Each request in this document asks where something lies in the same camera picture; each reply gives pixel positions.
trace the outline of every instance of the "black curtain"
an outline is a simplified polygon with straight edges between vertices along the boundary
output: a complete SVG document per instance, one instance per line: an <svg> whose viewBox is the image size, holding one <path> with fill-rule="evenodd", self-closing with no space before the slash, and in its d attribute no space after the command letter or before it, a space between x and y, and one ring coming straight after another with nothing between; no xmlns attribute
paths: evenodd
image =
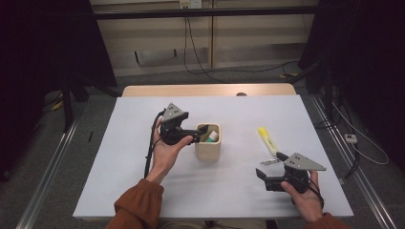
<svg viewBox="0 0 405 229"><path fill-rule="evenodd" d="M41 116L44 95L83 78L116 86L89 1L0 1L0 172L21 153Z"/></svg>
<svg viewBox="0 0 405 229"><path fill-rule="evenodd" d="M320 4L326 2L330 1L321 0ZM405 7L393 0L347 3L354 14L345 10L338 15L315 16L300 67L305 69L320 57L326 58L334 83L364 120L369 137L405 170ZM312 82L319 89L325 73L315 79Z"/></svg>

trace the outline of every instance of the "power outlet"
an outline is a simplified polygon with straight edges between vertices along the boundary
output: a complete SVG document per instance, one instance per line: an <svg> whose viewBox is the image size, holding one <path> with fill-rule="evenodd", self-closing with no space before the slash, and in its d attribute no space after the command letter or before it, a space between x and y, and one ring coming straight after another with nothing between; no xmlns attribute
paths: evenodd
<svg viewBox="0 0 405 229"><path fill-rule="evenodd" d="M345 140L348 143L357 143L357 137L355 137L355 135L345 135Z"/></svg>
<svg viewBox="0 0 405 229"><path fill-rule="evenodd" d="M190 0L180 0L180 9L191 9L190 7Z"/></svg>
<svg viewBox="0 0 405 229"><path fill-rule="evenodd" d="M201 9L203 7L202 0L190 0L190 9Z"/></svg>

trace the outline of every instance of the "wrist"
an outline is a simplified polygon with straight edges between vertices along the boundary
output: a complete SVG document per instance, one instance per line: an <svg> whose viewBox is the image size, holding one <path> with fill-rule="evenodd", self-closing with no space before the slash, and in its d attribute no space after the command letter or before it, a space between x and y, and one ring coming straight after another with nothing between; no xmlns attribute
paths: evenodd
<svg viewBox="0 0 405 229"><path fill-rule="evenodd" d="M307 223L316 222L317 220L321 219L324 215L325 215L325 214L322 213L322 212L320 212L320 213L318 213L318 214L313 214L313 215L308 216L308 217L306 218L306 222L307 222Z"/></svg>
<svg viewBox="0 0 405 229"><path fill-rule="evenodd" d="M157 184L161 184L165 176L166 174L164 172L158 172L152 169L151 172L149 172L148 176L146 177L146 180Z"/></svg>

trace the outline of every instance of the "human hand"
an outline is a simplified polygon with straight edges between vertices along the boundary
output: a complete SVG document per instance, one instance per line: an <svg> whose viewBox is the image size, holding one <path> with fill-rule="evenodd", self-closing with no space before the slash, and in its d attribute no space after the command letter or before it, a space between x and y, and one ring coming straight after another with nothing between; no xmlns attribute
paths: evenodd
<svg viewBox="0 0 405 229"><path fill-rule="evenodd" d="M166 177L169 171L175 165L176 159L180 150L193 140L191 135L185 136L175 145L167 145L160 139L159 126L161 124L161 118L156 123L153 142L153 165L152 169L146 177L147 180L160 184Z"/></svg>
<svg viewBox="0 0 405 229"><path fill-rule="evenodd" d="M309 186L314 190L319 191L318 173L316 171L309 171L309 173L310 180L312 180ZM281 186L291 195L292 199L294 199L295 207L305 222L315 222L323 217L321 200L310 189L305 193L300 194L286 181L283 181Z"/></svg>

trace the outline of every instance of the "wire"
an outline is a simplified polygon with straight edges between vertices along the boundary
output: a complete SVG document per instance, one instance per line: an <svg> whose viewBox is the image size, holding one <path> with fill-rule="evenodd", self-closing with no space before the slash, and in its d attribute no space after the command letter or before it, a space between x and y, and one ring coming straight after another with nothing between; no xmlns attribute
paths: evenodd
<svg viewBox="0 0 405 229"><path fill-rule="evenodd" d="M319 122L315 122L315 123L313 123L313 127L315 129L318 129L318 130L335 127L337 124L339 124L342 121L340 115L337 118L338 119L336 121L334 121L333 123L330 123L327 119L324 119L324 120L319 121Z"/></svg>
<svg viewBox="0 0 405 229"><path fill-rule="evenodd" d="M209 75L209 74L205 71L205 69L204 69L203 66L202 66L202 63L200 62L200 58L199 58L199 56L197 55L196 46L195 46L195 44L194 44L193 34L192 34L192 31L191 31L191 26L190 26L190 19L189 19L188 17L184 17L184 23L185 23L185 42L184 42L184 56L183 56L184 67L187 69L187 71L188 71L189 73L191 73L191 72L188 70L187 65L185 64L185 50L187 49L187 23L188 23L188 30L189 30L189 32L190 32L190 38L191 38L191 42L192 42L192 44L193 44L194 54L195 54L196 57L197 57L197 61L199 62L199 65L200 65L200 68L201 68L202 72L203 72L206 76L208 76L208 78L210 78L210 79L212 79L212 80L215 80L215 81L218 81L218 82L221 82L221 83L228 84L228 82L225 82L225 81L223 81L223 80L221 80L221 79L217 79L217 78L212 77L211 75Z"/></svg>
<svg viewBox="0 0 405 229"><path fill-rule="evenodd" d="M342 101L342 106L346 111L346 114L348 115L348 119L349 119L349 123L351 123L352 125L352 117L351 114L349 113L348 108L343 104ZM348 131L348 133L350 133L351 131L349 130L348 127L348 123L344 122L346 130ZM354 149L357 149L357 143L353 144ZM352 175L354 174L354 172L357 170L358 166L360 165L360 154L357 151L354 151L354 162L352 163L352 166L350 168L350 170L345 174L344 176L344 180L346 182L346 180Z"/></svg>
<svg viewBox="0 0 405 229"><path fill-rule="evenodd" d="M154 150L156 144L161 140L161 138L159 138L159 140L157 140L155 143L153 143L153 136L155 134L156 123L158 122L158 118L160 116L162 116L165 111L166 111L166 109L164 109L162 112L158 113L158 115L156 116L155 121L153 122L153 125L152 125L152 133L151 133L151 138L150 138L150 141L149 141L148 155L145 157L146 158L146 163L145 163L145 172L144 172L144 175L143 175L144 178L146 178L148 176L148 174L149 174L149 169L150 169L150 165L151 165L153 150Z"/></svg>
<svg viewBox="0 0 405 229"><path fill-rule="evenodd" d="M351 125L351 123L348 121L348 119L346 119L344 116L343 116L343 114L342 113L340 113L340 115L342 116L342 118L356 131L356 132L358 132L359 134L361 134L362 136L364 136L364 137L366 137L363 133L361 133L359 130L357 130L355 127L353 127L352 125ZM385 153L385 151L383 151L377 144L375 144L371 139L369 139L368 137L366 137L366 139L367 140L369 140L376 148L378 148L383 154L384 154L384 156L387 158L387 162L384 162L383 164L387 164L388 163L388 161L389 161L389 158L388 158L388 156L387 156L387 154Z"/></svg>
<svg viewBox="0 0 405 229"><path fill-rule="evenodd" d="M357 150L357 148L354 147L353 143L352 143L352 147L354 148L354 150L355 150L357 153L359 153L360 155L362 155L362 156L365 157L366 159L368 159L368 160L374 162L375 164L385 165L385 164L388 164L388 162L390 161L390 160L388 159L388 156L385 155L385 157L387 158L387 160L386 160L385 162L378 162L378 161L376 161L376 160L373 160L373 159L369 158L368 156L365 156L363 153L361 153L359 150Z"/></svg>
<svg viewBox="0 0 405 229"><path fill-rule="evenodd" d="M304 181L302 181L302 180L299 179L298 177L295 177L295 176L290 176L290 177L293 177L295 180L297 180L297 181L299 181L300 183L302 183L302 184L304 184L305 186L307 186L308 189L310 189L316 196L318 196L319 201L321 202L322 209L324 208L325 200L322 198L321 192L320 192L320 190L319 190L319 187L318 187L318 185L315 184L315 182L313 182L312 180L309 179L309 181L310 181L312 184L315 185L315 187L316 187L317 190L315 190L315 189L313 189L312 187L310 187L310 185L309 185L308 183L305 183Z"/></svg>
<svg viewBox="0 0 405 229"><path fill-rule="evenodd" d="M285 63L283 63L283 64L281 64L281 65L279 65L279 66L272 67L272 68L268 68L268 69L263 69L263 70L210 70L210 71L205 70L205 69L203 68L201 62L200 62L200 58L199 58L198 55L197 55L197 50L196 50L196 46L195 46L195 44L194 44L194 38L193 38L192 31L191 31L191 26L190 26L189 18L188 18L188 17L187 17L187 18L184 18L184 20L185 20L185 23L186 23L186 24L188 23L189 34L190 34L190 38L191 38L191 41L192 41L192 44L193 44L194 54L196 55L197 61L199 62L199 65L200 65L200 69L202 70L202 72L193 73L193 72L191 72L191 71L187 68L187 65L186 65L186 63L185 63L185 50L187 49L187 25L185 25L185 41L184 41L184 52L183 52L183 64L184 64L184 67L186 68L186 70L187 70L189 73L192 73L192 74L208 74L208 73L220 73L220 72L232 72L232 73L263 73L263 72L273 71L273 70L276 70L276 69L279 69L279 68L282 68L282 69L283 69L283 72L285 73L286 71L285 71L284 67L285 67L286 65L292 64L292 63L298 63L298 62L299 62L298 60L292 60L292 61L285 62ZM213 78L211 75L208 75L208 77L211 78L211 79L217 80L217 81L219 80L219 79Z"/></svg>

